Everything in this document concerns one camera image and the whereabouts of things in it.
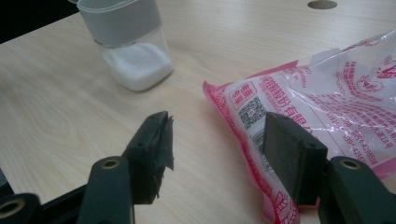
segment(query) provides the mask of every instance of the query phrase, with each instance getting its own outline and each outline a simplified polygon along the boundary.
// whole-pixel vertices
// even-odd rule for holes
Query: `qr code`
[[[249,129],[253,124],[255,124],[259,119],[262,119],[267,111],[265,110],[259,97],[256,96],[252,101],[247,103],[240,111],[239,117],[244,123],[245,129]]]

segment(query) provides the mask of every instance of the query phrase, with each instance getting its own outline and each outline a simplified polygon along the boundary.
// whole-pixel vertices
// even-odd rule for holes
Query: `barcode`
[[[259,97],[256,96],[239,111],[239,117],[244,123],[245,129],[249,129],[259,119],[262,119],[267,111],[265,110]]]
[[[260,158],[260,162],[262,163],[262,167],[266,173],[273,170],[268,160],[265,158],[264,153],[262,152],[262,145],[264,144],[264,129],[261,129],[251,138],[254,147],[256,148],[256,154]]]

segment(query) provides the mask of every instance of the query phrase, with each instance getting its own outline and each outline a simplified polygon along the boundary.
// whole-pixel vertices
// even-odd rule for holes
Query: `white lid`
[[[130,45],[162,24],[155,0],[79,0],[77,6],[93,39],[106,47]]]

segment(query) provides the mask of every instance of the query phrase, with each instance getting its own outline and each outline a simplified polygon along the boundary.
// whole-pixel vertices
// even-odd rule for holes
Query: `clamp jaw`
[[[321,223],[396,223],[396,197],[363,162],[326,159],[327,147],[288,117],[267,113],[262,153],[297,205],[316,205]]]
[[[173,170],[173,120],[146,118],[121,156],[96,162],[88,183],[43,205],[31,193],[0,200],[0,223],[134,223],[134,205],[159,197],[165,167]]]

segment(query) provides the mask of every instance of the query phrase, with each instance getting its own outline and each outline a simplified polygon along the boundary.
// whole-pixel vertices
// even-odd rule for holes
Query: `table hole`
[[[337,7],[337,3],[334,1],[318,0],[309,2],[308,6],[313,9],[331,9]]]

